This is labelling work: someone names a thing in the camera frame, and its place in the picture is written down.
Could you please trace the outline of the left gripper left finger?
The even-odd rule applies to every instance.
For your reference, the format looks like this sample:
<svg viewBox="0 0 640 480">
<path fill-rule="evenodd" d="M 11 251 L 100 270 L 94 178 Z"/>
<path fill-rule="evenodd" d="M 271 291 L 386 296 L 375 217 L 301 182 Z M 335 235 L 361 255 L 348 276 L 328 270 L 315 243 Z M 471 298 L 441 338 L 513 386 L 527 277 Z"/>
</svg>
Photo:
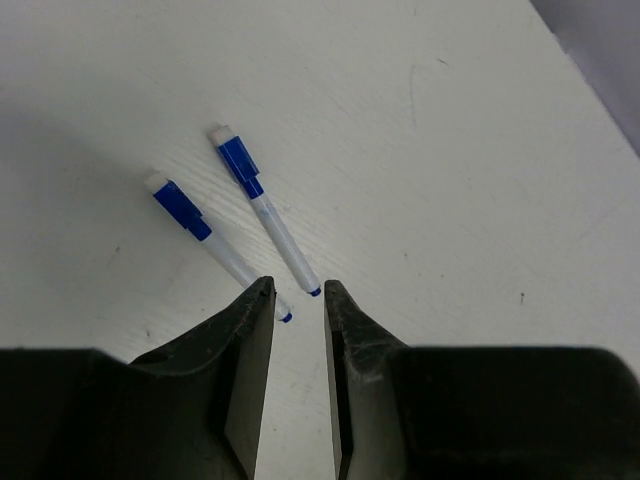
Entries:
<svg viewBox="0 0 640 480">
<path fill-rule="evenodd" d="M 97 349 L 1 353 L 5 479 L 251 479 L 275 287 L 132 362 Z"/>
</svg>

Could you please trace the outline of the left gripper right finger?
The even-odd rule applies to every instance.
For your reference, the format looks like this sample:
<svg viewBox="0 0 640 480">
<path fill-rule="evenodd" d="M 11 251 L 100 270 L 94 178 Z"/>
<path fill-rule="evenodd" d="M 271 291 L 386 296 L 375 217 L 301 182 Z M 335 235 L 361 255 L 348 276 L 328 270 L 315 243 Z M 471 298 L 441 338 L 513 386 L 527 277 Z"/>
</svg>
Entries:
<svg viewBox="0 0 640 480">
<path fill-rule="evenodd" d="M 339 479 L 635 479 L 639 383 L 569 346 L 409 346 L 324 287 Z"/>
</svg>

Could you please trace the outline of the blue cap thin pen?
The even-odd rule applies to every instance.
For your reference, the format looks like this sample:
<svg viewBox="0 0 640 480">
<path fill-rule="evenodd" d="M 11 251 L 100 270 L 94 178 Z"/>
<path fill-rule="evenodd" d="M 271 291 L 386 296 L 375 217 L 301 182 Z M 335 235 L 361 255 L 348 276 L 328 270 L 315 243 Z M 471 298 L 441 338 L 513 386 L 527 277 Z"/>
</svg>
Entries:
<svg viewBox="0 0 640 480">
<path fill-rule="evenodd" d="M 207 222 L 201 210 L 165 175 L 154 172 L 145 185 L 157 203 L 244 289 L 251 286 L 258 274 L 244 258 Z"/>
<path fill-rule="evenodd" d="M 244 192 L 299 287 L 312 297 L 319 296 L 320 281 L 262 187 L 259 169 L 240 137 L 227 125 L 219 126 L 207 137 Z"/>
</svg>

